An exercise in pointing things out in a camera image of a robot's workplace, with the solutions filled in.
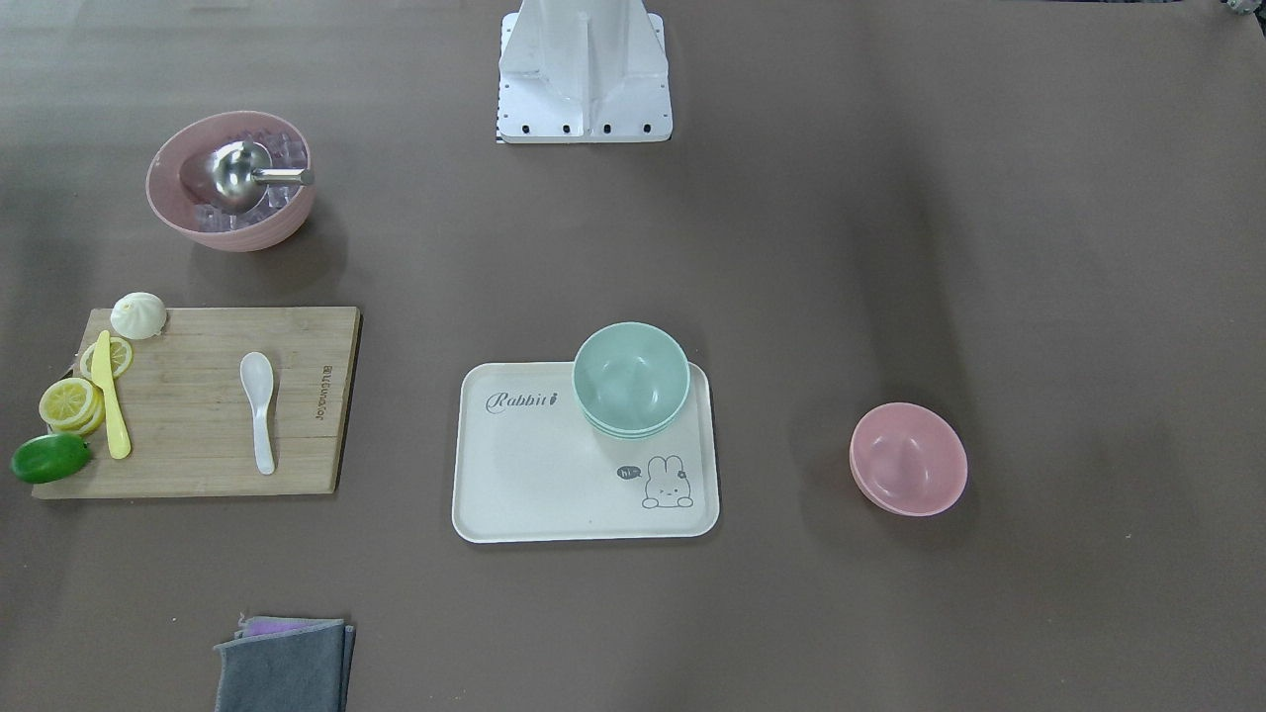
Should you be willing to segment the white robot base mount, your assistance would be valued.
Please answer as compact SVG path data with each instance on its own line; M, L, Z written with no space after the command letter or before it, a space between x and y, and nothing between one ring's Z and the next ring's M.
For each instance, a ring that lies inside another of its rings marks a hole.
M498 72L503 143L674 136L665 24L642 1L524 1L500 23Z

